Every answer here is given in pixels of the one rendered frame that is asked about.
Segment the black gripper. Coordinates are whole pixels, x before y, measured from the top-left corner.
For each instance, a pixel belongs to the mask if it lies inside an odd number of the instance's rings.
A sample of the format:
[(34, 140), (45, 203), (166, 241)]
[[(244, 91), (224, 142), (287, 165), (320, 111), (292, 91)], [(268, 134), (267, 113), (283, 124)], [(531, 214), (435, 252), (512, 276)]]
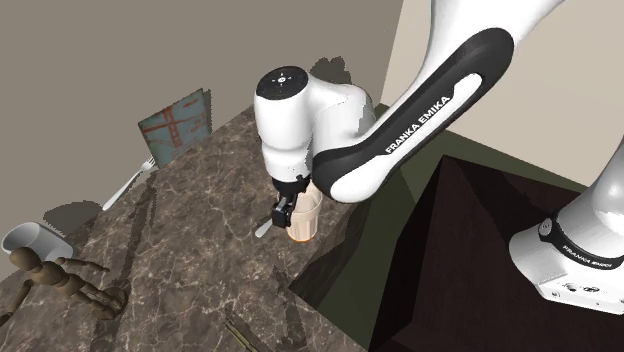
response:
[(278, 200), (271, 209), (272, 224), (279, 228), (291, 226), (291, 217), (296, 206), (297, 195), (306, 191), (311, 181), (311, 175), (303, 177), (298, 175), (293, 182), (283, 182), (275, 178), (272, 183), (279, 192)]

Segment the beige ribbed cup orange base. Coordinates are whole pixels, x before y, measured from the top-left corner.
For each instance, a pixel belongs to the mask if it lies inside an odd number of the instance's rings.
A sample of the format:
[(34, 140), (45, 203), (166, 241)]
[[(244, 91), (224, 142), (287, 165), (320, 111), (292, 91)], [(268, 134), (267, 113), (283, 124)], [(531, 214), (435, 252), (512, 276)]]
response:
[(322, 202), (323, 194), (313, 183), (299, 194), (291, 214), (291, 226), (286, 228), (292, 240), (307, 242), (316, 235)]

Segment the olive green pencil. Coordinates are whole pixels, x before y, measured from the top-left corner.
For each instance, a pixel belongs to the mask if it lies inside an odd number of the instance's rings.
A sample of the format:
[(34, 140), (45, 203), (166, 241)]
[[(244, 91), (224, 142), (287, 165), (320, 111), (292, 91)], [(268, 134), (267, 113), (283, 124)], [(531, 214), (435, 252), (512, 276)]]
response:
[(237, 340), (237, 342), (245, 348), (247, 352), (260, 352), (246, 337), (242, 334), (233, 324), (233, 322), (227, 318), (224, 321), (224, 326), (230, 332), (230, 334)]

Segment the blue book with red bridge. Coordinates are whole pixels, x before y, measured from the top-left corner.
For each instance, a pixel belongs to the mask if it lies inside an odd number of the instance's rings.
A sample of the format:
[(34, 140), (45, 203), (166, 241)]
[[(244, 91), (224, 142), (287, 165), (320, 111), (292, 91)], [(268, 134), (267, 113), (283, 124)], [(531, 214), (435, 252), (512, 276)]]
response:
[(162, 168), (212, 133), (211, 91), (202, 88), (138, 122), (138, 128)]

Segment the silver fork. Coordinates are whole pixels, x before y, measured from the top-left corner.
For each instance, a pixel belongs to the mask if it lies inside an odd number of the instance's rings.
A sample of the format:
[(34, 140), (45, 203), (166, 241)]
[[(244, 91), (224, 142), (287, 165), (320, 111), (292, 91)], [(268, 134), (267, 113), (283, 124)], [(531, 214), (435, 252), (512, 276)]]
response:
[(102, 206), (103, 211), (107, 211), (131, 186), (132, 184), (141, 176), (142, 173), (149, 171), (155, 166), (155, 159), (153, 156), (150, 156), (135, 172), (130, 179), (118, 190), (116, 191)]

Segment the wooden artist mannequin figure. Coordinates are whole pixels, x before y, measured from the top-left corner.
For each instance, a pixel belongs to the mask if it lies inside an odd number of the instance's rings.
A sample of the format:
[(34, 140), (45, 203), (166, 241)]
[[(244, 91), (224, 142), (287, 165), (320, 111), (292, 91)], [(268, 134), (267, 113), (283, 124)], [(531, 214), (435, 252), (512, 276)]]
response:
[(0, 315), (0, 327), (15, 314), (35, 284), (53, 287), (60, 294), (86, 304), (92, 309), (92, 315), (99, 320), (115, 319), (128, 302), (129, 295), (122, 288), (108, 287), (101, 290), (63, 268), (64, 265), (68, 265), (88, 267), (99, 272), (110, 271), (109, 268), (97, 263), (65, 257), (58, 257), (54, 261), (42, 261), (29, 247), (20, 247), (12, 251), (9, 260), (31, 276), (23, 282), (7, 312)]

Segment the white mug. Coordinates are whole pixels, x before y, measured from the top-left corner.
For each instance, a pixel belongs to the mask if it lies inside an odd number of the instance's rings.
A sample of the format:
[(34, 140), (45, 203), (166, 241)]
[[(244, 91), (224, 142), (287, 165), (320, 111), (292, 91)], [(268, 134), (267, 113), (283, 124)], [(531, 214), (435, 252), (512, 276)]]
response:
[(20, 247), (35, 251), (42, 261), (55, 261), (58, 257), (73, 258), (76, 250), (61, 235), (37, 222), (26, 222), (10, 230), (0, 242), (4, 252), (10, 254)]

